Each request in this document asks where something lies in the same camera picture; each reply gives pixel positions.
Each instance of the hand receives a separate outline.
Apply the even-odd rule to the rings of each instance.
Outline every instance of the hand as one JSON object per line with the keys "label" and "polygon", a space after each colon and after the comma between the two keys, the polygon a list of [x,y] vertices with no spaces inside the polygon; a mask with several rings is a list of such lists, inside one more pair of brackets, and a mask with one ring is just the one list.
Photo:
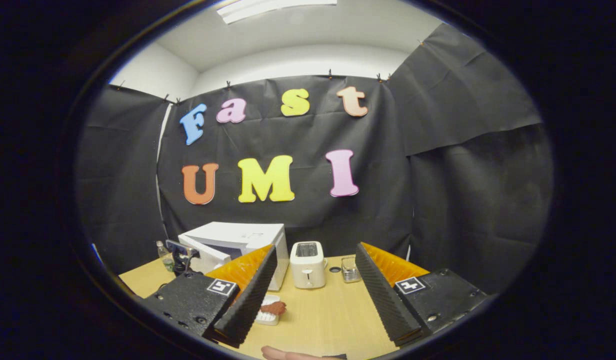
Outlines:
{"label": "hand", "polygon": [[282,351],[270,346],[262,347],[261,352],[267,360],[340,360],[337,357],[319,357],[307,353]]}

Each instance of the metal container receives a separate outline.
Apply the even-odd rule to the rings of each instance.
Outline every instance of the metal container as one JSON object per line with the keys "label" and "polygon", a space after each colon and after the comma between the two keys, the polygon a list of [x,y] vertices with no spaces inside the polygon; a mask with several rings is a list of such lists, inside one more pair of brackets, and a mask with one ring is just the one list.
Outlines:
{"label": "metal container", "polygon": [[355,257],[348,256],[341,258],[341,273],[344,277],[344,283],[354,283],[361,280],[361,274],[355,264]]}

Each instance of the water bottle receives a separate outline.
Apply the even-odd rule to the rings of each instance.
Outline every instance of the water bottle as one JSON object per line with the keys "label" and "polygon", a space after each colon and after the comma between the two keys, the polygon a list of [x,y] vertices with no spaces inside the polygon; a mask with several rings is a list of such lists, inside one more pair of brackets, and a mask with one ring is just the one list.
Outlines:
{"label": "water bottle", "polygon": [[164,243],[162,243],[161,241],[157,241],[157,253],[159,254],[159,258],[161,259],[163,266],[166,267],[166,270],[169,272],[173,272],[173,256],[170,252],[168,252],[168,250],[166,250],[166,248],[164,247]]}

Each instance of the toaster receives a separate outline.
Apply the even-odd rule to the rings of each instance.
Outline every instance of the toaster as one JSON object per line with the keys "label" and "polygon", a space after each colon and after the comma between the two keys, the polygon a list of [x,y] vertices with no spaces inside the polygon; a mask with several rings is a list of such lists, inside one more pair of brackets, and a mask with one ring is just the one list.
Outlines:
{"label": "toaster", "polygon": [[290,251],[290,269],[294,286],[299,289],[317,289],[326,285],[328,260],[319,241],[294,243]]}

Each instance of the wooden table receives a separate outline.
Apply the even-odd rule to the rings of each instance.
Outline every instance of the wooden table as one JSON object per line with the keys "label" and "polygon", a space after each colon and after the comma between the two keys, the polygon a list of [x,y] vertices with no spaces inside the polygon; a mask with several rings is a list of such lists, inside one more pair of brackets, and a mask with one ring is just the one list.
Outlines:
{"label": "wooden table", "polygon": [[[328,257],[328,266],[342,266],[342,257]],[[146,298],[175,278],[159,259],[119,275],[132,291]],[[239,353],[263,359],[262,347],[271,346],[315,356],[346,354],[349,360],[374,358],[398,350],[390,341],[362,281],[345,283],[341,272],[326,269],[326,285],[298,289],[290,266],[280,291],[269,291],[286,303],[276,326],[253,323]]]}

